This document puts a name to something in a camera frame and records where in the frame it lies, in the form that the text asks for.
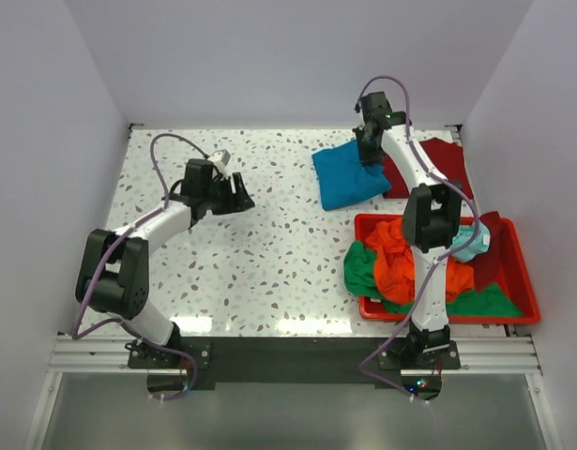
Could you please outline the blue t shirt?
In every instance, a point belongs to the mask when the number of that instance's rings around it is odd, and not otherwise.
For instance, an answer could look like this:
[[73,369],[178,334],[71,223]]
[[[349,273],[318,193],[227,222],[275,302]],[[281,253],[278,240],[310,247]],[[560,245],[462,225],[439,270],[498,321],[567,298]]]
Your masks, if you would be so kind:
[[325,211],[365,202],[392,188],[382,163],[360,162],[356,141],[313,153],[312,162]]

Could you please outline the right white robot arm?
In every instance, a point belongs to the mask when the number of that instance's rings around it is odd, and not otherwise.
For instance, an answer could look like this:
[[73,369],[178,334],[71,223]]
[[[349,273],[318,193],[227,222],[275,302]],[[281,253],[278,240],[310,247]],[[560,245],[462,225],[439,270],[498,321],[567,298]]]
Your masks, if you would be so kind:
[[407,113],[394,111],[385,93],[360,97],[355,111],[362,119],[354,129],[359,159],[371,163],[389,157],[409,192],[402,235],[414,259],[415,300],[406,337],[387,354],[403,368],[427,368],[450,345],[448,251],[459,230],[462,199],[415,138]]

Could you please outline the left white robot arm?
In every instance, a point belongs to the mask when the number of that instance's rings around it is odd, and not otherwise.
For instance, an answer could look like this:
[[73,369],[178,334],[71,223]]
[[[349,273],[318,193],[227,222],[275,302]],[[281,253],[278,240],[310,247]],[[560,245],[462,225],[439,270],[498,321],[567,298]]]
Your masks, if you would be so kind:
[[80,328],[85,312],[93,309],[105,315],[106,323],[117,323],[136,338],[130,350],[139,358],[162,368],[189,361],[178,326],[149,298],[149,261],[155,251],[207,214],[222,216],[253,208],[241,174],[228,172],[229,160],[226,151],[190,159],[183,178],[163,188],[163,197],[152,211],[126,226],[96,229],[88,235],[75,290],[80,309],[73,338],[96,329]]

